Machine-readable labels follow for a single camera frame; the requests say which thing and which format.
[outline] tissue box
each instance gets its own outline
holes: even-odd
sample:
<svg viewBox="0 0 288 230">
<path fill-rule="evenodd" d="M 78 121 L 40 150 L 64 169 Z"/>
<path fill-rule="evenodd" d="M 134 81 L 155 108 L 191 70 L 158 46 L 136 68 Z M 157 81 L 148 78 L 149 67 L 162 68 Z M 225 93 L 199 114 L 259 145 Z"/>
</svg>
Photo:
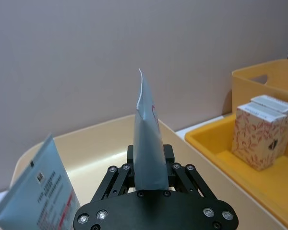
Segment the tissue box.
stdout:
<svg viewBox="0 0 288 230">
<path fill-rule="evenodd" d="M 250 102 L 238 106 L 232 152 L 256 170 L 272 165 L 286 115 Z"/>
<path fill-rule="evenodd" d="M 261 95 L 251 99 L 251 102 L 258 103 L 262 106 L 274 109 L 282 114 L 285 114 L 287 117 L 284 120 L 284 123 L 281 124 L 281 132 L 285 132 L 283 138 L 279 142 L 279 149 L 276 157 L 283 156 L 288 144 L 288 102 L 270 97 L 267 95 Z"/>
</svg>

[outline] white surface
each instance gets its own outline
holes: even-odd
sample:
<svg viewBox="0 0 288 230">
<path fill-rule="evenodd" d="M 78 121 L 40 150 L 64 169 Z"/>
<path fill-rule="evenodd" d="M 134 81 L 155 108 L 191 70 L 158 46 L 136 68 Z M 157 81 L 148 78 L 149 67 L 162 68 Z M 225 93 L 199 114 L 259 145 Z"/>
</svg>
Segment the white surface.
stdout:
<svg viewBox="0 0 288 230">
<path fill-rule="evenodd" d="M 0 190 L 49 132 L 134 113 L 138 68 L 178 130 L 230 112 L 233 70 L 287 54 L 288 0 L 0 0 Z"/>
<path fill-rule="evenodd" d="M 185 129 L 183 129 L 183 130 L 177 131 L 176 134 L 177 134 L 181 139 L 184 140 L 184 135 L 185 135 L 187 132 L 189 132 L 189 131 L 191 131 L 191 130 L 193 130 L 193 129 L 199 128 L 199 127 L 201 127 L 201 126 L 203 126 L 203 125 L 206 125 L 206 124 L 208 124 L 208 123 L 211 123 L 211 122 L 213 122 L 213 121 L 217 121 L 217 120 L 219 120 L 219 119 L 222 119 L 223 117 L 224 117 L 224 116 L 218 116 L 218 117 L 213 118 L 213 119 L 211 119 L 211 120 L 208 120 L 208 121 L 205 121 L 205 122 L 201 122 L 201 123 L 196 124 L 196 125 L 194 125 L 194 126 L 190 126 L 190 127 L 185 128 Z M 0 193 L 0 200 L 4 197 L 5 194 L 6 194 L 6 191 Z"/>
<path fill-rule="evenodd" d="M 218 117 L 216 117 L 216 118 L 210 119 L 210 120 L 208 120 L 208 121 L 201 122 L 201 123 L 196 124 L 196 125 L 194 125 L 194 126 L 190 126 L 190 127 L 184 128 L 184 129 L 182 129 L 182 130 L 177 131 L 176 134 L 177 134 L 181 139 L 184 140 L 184 136 L 186 135 L 187 132 L 190 132 L 191 130 L 194 130 L 194 129 L 199 128 L 199 127 L 201 127 L 201 126 L 203 126 L 203 125 L 209 124 L 209 123 L 211 123 L 211 122 L 220 120 L 220 119 L 224 118 L 225 116 L 227 116 L 227 115 L 218 116 Z"/>
</svg>

